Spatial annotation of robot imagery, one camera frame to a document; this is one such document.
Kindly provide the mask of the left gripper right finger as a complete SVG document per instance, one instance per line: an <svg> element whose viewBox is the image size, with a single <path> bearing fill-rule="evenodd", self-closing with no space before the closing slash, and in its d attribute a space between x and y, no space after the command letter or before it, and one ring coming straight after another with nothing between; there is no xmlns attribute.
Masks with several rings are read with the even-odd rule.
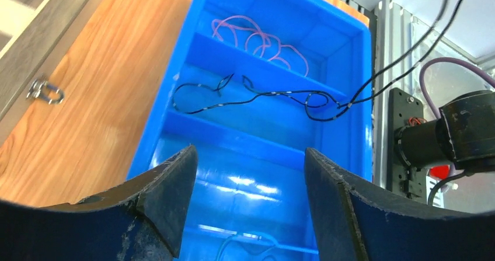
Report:
<svg viewBox="0 0 495 261"><path fill-rule="evenodd" d="M314 148L305 151L304 174L320 260L494 259L494 212L398 196Z"/></svg>

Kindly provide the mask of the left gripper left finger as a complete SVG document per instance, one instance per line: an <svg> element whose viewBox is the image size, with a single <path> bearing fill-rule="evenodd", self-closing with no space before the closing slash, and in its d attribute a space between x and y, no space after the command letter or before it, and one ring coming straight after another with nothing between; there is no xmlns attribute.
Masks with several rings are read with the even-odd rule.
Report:
<svg viewBox="0 0 495 261"><path fill-rule="evenodd" d="M189 145L157 167L81 201L1 201L2 260L173 260L196 179Z"/></svg>

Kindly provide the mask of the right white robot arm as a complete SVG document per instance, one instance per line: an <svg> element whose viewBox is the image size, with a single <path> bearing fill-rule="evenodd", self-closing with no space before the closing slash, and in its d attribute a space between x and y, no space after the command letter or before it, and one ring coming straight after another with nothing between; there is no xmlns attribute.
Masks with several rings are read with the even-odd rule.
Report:
<svg viewBox="0 0 495 261"><path fill-rule="evenodd" d="M474 91L439 108L440 117L396 130L396 154L415 168L453 164L467 173L494 172L494 92Z"/></svg>

